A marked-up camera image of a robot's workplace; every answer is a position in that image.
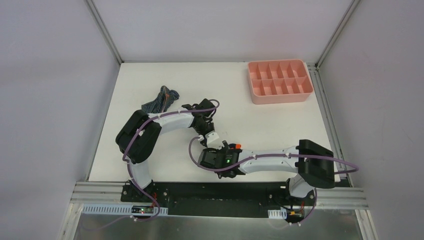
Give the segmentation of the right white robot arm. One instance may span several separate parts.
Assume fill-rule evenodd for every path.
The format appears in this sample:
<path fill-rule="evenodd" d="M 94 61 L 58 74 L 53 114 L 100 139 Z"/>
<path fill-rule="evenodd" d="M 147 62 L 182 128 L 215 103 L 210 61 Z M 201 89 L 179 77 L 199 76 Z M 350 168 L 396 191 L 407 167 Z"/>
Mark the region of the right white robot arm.
<path fill-rule="evenodd" d="M 336 185 L 333 152 L 311 140 L 301 139 L 285 149 L 255 151 L 224 144 L 223 148 L 205 148 L 195 164 L 214 172 L 219 178 L 235 178 L 256 172 L 287 172 L 284 200 L 296 205 L 314 188 L 332 189 Z"/>

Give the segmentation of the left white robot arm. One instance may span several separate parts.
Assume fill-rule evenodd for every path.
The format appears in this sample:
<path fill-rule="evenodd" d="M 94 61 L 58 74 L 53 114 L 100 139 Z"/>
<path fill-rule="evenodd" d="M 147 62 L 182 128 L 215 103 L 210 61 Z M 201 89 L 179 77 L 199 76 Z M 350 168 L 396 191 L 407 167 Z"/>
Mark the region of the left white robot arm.
<path fill-rule="evenodd" d="M 193 105 L 182 105 L 176 111 L 146 113 L 136 110 L 119 131 L 115 142 L 126 163 L 130 181 L 135 185 L 133 195 L 140 202 L 152 198 L 153 189 L 149 186 L 150 176 L 148 158 L 152 154 L 160 135 L 178 129 L 192 128 L 200 136 L 204 147 L 214 145 L 218 135 L 215 132 L 213 116 L 220 106 L 215 99 L 203 99 Z"/>

